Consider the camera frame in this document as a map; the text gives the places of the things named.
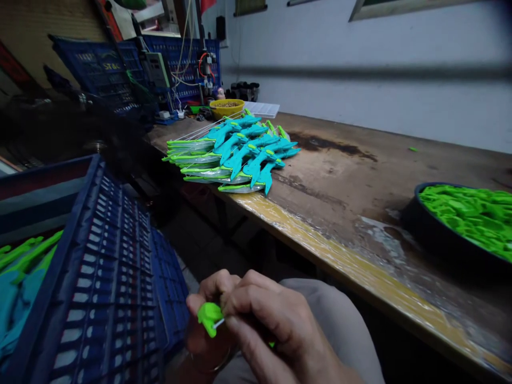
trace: yellow bowl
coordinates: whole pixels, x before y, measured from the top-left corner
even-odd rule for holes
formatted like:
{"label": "yellow bowl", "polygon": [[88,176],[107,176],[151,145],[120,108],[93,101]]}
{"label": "yellow bowl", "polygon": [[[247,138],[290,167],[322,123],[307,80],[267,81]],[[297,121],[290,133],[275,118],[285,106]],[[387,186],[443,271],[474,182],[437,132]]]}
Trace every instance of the yellow bowl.
{"label": "yellow bowl", "polygon": [[[238,105],[236,107],[218,107],[222,106],[228,102],[235,102]],[[224,116],[232,116],[235,113],[240,113],[244,109],[245,102],[243,100],[236,99],[226,99],[226,100],[216,100],[210,103],[210,108],[213,112],[213,117],[216,120],[221,120]]]}

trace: black round tray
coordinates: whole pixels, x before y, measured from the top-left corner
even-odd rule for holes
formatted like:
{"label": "black round tray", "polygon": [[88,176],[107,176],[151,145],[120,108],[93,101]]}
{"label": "black round tray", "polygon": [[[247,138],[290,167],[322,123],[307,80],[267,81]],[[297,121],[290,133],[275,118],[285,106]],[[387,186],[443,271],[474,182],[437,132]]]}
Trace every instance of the black round tray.
{"label": "black round tray", "polygon": [[429,182],[416,186],[414,197],[402,211],[402,226],[433,256],[457,263],[460,270],[502,273],[512,271],[512,263],[467,240],[446,226],[420,200],[420,193],[430,186],[447,185],[461,188],[458,184]]}

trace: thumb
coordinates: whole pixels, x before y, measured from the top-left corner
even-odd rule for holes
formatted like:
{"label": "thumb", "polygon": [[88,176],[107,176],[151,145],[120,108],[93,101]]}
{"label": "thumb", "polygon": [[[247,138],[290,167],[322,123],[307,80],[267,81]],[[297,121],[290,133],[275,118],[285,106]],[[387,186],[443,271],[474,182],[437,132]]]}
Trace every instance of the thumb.
{"label": "thumb", "polygon": [[228,316],[225,321],[259,383],[298,383],[290,367],[272,352],[246,321],[238,316]]}

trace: workbench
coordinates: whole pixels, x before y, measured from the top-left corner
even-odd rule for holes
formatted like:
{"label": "workbench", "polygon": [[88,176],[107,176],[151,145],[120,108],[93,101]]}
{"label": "workbench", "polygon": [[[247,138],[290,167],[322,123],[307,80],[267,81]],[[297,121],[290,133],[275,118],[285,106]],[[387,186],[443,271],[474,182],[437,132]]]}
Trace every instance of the workbench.
{"label": "workbench", "polygon": [[[469,372],[511,380],[512,278],[467,281],[398,219],[427,181],[512,191],[512,155],[284,113],[272,122],[302,151],[274,171],[268,197],[219,195]],[[187,119],[149,137],[166,152],[204,125]]]}

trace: blue crate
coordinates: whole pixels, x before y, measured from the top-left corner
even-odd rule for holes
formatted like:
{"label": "blue crate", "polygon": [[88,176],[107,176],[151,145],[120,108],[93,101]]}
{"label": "blue crate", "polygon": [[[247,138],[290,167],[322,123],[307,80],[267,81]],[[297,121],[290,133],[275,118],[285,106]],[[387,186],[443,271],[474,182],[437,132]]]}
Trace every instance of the blue crate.
{"label": "blue crate", "polygon": [[[139,107],[130,80],[116,49],[109,43],[96,43],[49,35],[59,55],[83,91],[100,96],[117,114]],[[148,87],[134,42],[120,42],[119,50],[133,78]]]}
{"label": "blue crate", "polygon": [[[178,70],[178,64],[180,60],[180,52],[181,52],[181,43],[182,39],[180,37],[167,37],[167,36],[153,36],[153,35],[144,35],[144,41],[148,46],[151,52],[159,52],[162,54],[163,59],[169,65],[171,71],[176,72]],[[207,39],[205,41],[206,50],[208,52],[215,53],[217,56],[217,63],[211,64],[212,72],[215,75],[215,84],[213,89],[216,91],[222,84],[222,77],[220,73],[220,46],[218,40]],[[181,57],[180,70],[183,70],[187,65],[188,59],[188,50],[190,48],[190,39],[185,39],[185,45],[183,47],[183,55]],[[190,57],[190,65],[185,73],[183,81],[195,84],[196,83],[196,74],[195,68],[198,64],[197,54],[201,51],[201,40],[193,39],[192,40],[192,53]],[[199,87],[196,86],[188,86],[184,84],[179,84],[176,87],[176,94],[181,102],[185,102],[187,100],[198,99],[199,98]],[[177,108],[178,105],[175,103],[173,105],[174,108]]]}
{"label": "blue crate", "polygon": [[155,278],[157,279],[158,302],[163,316],[169,342],[164,351],[174,354],[183,347],[185,329],[188,323],[189,312],[185,304],[188,295],[187,284],[181,273],[178,258],[160,231],[153,228],[152,237],[152,263]]}
{"label": "blue crate", "polygon": [[161,382],[163,349],[185,326],[162,324],[156,292],[172,283],[154,277],[149,215],[101,157],[0,178],[6,222],[0,245],[64,231],[0,381]]}

